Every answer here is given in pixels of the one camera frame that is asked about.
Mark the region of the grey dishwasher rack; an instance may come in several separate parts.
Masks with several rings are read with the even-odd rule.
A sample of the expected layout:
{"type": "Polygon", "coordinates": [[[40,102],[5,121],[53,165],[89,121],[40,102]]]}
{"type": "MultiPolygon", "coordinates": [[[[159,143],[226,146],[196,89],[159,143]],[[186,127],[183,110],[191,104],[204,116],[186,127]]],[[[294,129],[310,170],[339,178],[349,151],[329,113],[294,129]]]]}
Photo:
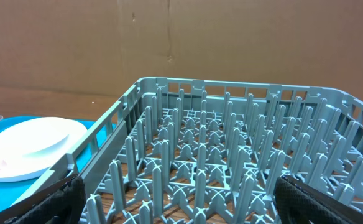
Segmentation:
{"type": "Polygon", "coordinates": [[[79,174],[78,223],[278,223],[289,175],[363,223],[363,102],[334,88],[141,78],[26,191],[79,174]]]}

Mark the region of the large white plate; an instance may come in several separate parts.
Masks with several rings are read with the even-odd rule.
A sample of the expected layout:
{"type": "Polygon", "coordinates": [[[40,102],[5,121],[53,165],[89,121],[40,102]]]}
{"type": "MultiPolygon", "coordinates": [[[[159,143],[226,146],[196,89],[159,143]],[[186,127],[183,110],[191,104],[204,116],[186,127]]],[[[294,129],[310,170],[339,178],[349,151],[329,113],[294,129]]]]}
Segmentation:
{"type": "Polygon", "coordinates": [[[87,128],[80,122],[67,120],[70,133],[56,146],[24,156],[0,156],[5,162],[5,166],[0,168],[0,182],[18,182],[39,177],[64,156],[87,132],[87,128]]]}

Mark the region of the cardboard backdrop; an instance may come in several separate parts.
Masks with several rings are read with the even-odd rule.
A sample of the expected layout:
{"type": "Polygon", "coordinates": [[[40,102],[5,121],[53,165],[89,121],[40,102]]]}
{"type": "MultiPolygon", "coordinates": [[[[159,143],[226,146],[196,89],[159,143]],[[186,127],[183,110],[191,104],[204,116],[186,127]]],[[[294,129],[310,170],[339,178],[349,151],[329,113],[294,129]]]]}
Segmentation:
{"type": "Polygon", "coordinates": [[[0,1],[0,86],[119,95],[162,76],[363,101],[363,1],[0,1]]]}

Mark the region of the teal plastic tray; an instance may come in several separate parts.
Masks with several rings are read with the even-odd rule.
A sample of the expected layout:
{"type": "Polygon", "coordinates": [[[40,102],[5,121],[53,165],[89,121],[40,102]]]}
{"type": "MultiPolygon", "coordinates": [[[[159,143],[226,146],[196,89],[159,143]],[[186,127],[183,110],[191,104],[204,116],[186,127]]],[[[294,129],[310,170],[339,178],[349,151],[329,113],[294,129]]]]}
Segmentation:
{"type": "MultiPolygon", "coordinates": [[[[40,118],[40,116],[15,116],[6,118],[0,121],[0,132],[3,130],[27,121],[30,119],[40,118]]],[[[88,120],[76,120],[89,129],[95,121],[88,120]]],[[[103,128],[96,134],[98,140],[98,146],[101,146],[106,140],[106,128],[103,128]]],[[[81,171],[85,167],[89,159],[91,158],[91,149],[89,146],[83,149],[81,153],[76,157],[76,164],[78,171],[81,171]]],[[[0,212],[11,206],[38,178],[23,180],[20,182],[0,182],[0,212]]]]}

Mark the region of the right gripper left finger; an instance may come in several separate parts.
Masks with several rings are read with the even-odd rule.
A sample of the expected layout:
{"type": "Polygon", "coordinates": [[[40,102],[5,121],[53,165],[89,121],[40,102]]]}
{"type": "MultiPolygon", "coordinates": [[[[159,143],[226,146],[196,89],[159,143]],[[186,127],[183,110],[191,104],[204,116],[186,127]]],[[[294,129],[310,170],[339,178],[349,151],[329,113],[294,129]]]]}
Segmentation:
{"type": "Polygon", "coordinates": [[[85,204],[85,183],[73,174],[1,211],[0,223],[78,223],[85,204]]]}

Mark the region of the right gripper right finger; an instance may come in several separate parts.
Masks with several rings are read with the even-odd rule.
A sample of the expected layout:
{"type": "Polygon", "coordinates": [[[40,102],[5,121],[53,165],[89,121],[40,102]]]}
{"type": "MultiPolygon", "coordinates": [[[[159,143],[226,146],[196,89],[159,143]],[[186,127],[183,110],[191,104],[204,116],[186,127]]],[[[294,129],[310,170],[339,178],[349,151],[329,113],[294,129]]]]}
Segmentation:
{"type": "Polygon", "coordinates": [[[277,178],[275,206],[283,224],[363,224],[363,214],[289,175],[277,178]]]}

